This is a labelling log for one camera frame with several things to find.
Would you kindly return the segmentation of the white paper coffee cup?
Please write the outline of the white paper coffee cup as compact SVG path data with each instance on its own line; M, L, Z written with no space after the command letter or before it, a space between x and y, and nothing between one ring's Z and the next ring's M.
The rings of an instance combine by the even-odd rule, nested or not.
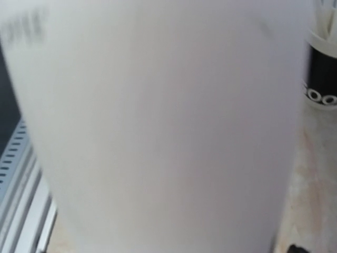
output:
M271 252L309 1L1 1L1 46L77 252Z

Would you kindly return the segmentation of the black plastic cup lid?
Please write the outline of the black plastic cup lid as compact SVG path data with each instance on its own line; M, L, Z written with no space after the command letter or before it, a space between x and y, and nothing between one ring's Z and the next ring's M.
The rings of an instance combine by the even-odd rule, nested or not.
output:
M310 253L310 252L304 249L303 247L292 244L289 246L287 253Z

